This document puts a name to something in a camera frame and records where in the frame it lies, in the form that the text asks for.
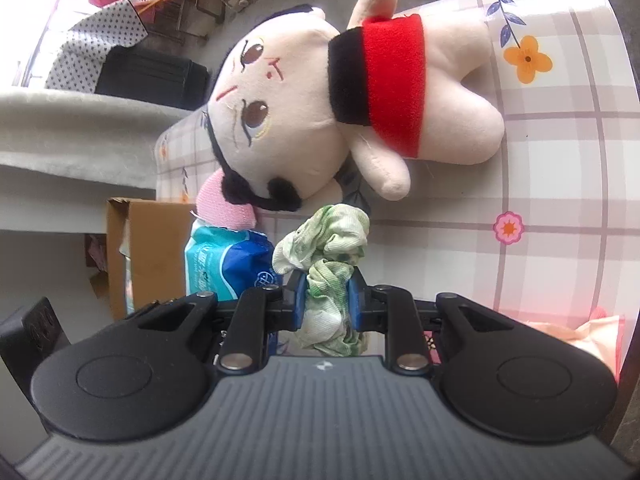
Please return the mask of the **blue white tissue pack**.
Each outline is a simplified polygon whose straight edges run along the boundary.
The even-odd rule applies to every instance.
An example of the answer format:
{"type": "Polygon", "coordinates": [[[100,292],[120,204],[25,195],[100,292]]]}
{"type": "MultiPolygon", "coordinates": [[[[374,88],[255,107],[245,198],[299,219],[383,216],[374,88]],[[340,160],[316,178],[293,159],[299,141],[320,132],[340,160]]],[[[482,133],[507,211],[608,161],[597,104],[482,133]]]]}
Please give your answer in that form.
{"type": "Polygon", "coordinates": [[[214,292],[227,301],[252,287],[280,285],[272,254],[273,244],[265,234],[217,228],[196,219],[184,248],[186,293],[214,292]]]}

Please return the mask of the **green white scrunchie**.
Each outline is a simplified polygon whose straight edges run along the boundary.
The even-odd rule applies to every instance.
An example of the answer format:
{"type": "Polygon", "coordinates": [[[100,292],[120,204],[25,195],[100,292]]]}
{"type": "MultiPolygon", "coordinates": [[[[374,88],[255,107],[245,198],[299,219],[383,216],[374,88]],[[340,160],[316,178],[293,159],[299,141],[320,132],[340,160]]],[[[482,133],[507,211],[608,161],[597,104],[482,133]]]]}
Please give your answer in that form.
{"type": "Polygon", "coordinates": [[[306,275],[299,345],[325,356],[360,356],[367,337],[352,328],[347,282],[364,256],[369,216],[347,204],[319,208],[274,248],[272,267],[281,275],[299,270],[306,275]]]}

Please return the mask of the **pink scrubbing sponge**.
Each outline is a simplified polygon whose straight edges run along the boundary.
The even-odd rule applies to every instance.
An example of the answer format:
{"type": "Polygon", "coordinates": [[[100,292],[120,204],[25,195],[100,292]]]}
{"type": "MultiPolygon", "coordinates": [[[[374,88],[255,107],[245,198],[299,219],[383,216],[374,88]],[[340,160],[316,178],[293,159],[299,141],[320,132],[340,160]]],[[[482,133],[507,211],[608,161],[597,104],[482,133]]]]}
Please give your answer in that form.
{"type": "Polygon", "coordinates": [[[206,224],[233,231],[254,230],[256,216],[250,205],[229,203],[222,194],[221,169],[216,170],[203,183],[195,200],[195,214],[206,224]]]}

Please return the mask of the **brown cardboard box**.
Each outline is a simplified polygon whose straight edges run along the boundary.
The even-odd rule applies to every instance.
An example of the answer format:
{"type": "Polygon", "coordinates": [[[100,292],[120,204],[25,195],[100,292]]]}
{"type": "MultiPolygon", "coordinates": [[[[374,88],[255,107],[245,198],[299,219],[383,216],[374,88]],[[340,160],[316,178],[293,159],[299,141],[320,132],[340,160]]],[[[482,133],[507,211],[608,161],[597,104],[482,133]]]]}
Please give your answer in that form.
{"type": "Polygon", "coordinates": [[[127,301],[139,310],[186,294],[183,251],[194,220],[192,204],[111,198],[106,205],[108,293],[114,320],[127,301]]]}

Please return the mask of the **plaid floral tablecloth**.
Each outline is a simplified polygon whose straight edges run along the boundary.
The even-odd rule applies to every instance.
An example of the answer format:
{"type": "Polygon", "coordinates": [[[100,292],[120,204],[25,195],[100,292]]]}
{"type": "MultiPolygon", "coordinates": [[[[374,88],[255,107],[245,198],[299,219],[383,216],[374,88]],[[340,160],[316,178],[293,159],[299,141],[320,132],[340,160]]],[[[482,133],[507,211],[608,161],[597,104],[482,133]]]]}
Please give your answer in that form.
{"type": "MultiPolygon", "coordinates": [[[[440,0],[428,13],[495,0],[440,0]]],[[[498,106],[506,138],[489,162],[416,162],[395,205],[371,200],[366,278],[427,298],[452,289],[520,321],[577,328],[597,308],[639,315],[639,102],[608,0],[500,0],[520,18],[512,48],[537,40],[552,69],[524,84],[495,44],[470,85],[498,106]]]]}

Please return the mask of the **black-haired plush doll red scarf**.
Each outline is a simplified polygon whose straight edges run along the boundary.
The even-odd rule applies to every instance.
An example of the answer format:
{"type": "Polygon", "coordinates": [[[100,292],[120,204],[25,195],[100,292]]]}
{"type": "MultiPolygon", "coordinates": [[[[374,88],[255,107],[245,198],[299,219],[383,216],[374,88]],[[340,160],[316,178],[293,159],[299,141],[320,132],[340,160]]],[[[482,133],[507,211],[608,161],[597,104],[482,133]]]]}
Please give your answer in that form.
{"type": "Polygon", "coordinates": [[[345,30],[302,4],[229,51],[205,112],[229,203],[338,200],[346,160],[376,194],[401,200],[411,159],[475,165],[498,152],[501,113],[463,83],[491,58],[484,18],[401,15],[397,3],[358,0],[345,30]]]}

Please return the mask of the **black suitcase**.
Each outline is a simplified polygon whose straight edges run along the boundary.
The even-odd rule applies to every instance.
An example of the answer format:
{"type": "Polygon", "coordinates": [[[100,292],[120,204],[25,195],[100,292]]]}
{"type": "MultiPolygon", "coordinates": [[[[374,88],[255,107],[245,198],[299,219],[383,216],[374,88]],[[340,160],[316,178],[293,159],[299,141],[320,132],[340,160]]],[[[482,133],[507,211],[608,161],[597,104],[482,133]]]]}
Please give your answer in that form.
{"type": "Polygon", "coordinates": [[[187,58],[139,46],[107,53],[96,94],[179,110],[196,110],[207,99],[209,71],[187,58]]]}

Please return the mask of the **polka dot cloth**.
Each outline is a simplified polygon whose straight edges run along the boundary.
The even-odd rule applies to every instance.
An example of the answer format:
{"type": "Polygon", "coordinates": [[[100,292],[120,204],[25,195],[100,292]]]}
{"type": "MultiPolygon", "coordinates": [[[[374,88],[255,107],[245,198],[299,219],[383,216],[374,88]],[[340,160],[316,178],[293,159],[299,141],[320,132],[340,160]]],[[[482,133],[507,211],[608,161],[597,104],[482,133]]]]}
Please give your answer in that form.
{"type": "Polygon", "coordinates": [[[66,32],[44,88],[95,92],[111,50],[134,47],[147,36],[148,31],[129,0],[104,6],[66,32]]]}

